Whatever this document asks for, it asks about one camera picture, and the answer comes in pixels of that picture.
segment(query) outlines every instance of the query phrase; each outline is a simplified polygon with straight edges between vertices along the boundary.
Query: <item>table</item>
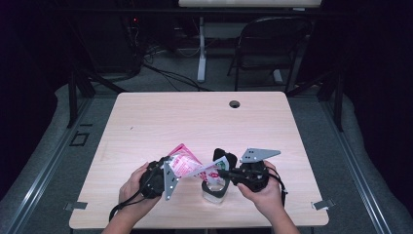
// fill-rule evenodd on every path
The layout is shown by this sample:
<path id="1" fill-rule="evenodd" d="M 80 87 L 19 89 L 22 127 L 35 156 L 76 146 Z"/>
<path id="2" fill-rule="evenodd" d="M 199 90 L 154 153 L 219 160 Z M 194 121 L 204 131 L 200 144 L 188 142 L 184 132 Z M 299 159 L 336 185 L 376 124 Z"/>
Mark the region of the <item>table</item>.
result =
<path id="1" fill-rule="evenodd" d="M 229 102 L 236 100 L 240 107 Z M 319 188 L 288 101 L 279 92 L 123 93 L 115 102 L 69 224 L 73 229 L 104 228 L 118 192 L 145 162 L 158 161 L 184 143 L 204 164 L 215 148 L 239 158 L 248 147 L 278 149 L 270 158 L 288 194 L 285 208 L 298 226 L 322 226 L 325 210 Z M 135 228 L 231 228 L 270 226 L 232 183 L 221 204 L 202 196 L 201 180 L 179 181 Z"/>
<path id="2" fill-rule="evenodd" d="M 179 0 L 179 7 L 187 8 L 318 8 L 321 0 Z M 198 82 L 206 80 L 205 22 L 200 17 L 200 62 Z"/>

